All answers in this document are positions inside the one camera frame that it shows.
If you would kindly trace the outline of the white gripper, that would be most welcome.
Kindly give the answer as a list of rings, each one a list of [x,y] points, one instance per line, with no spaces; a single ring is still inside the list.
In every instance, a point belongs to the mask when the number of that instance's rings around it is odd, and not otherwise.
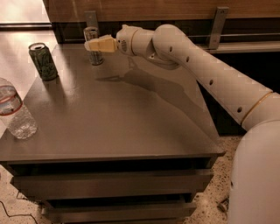
[[[138,30],[139,27],[123,24],[122,29],[116,34],[116,40],[111,35],[104,35],[85,42],[84,46],[87,51],[102,53],[114,53],[118,48],[121,53],[134,56],[132,40]]]

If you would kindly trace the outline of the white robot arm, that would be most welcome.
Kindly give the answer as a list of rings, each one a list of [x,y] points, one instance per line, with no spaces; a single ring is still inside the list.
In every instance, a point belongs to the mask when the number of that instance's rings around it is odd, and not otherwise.
[[[171,24],[156,30],[124,25],[115,38],[84,44],[120,51],[166,69],[184,67],[247,133],[234,154],[228,224],[280,224],[280,95],[196,46]]]

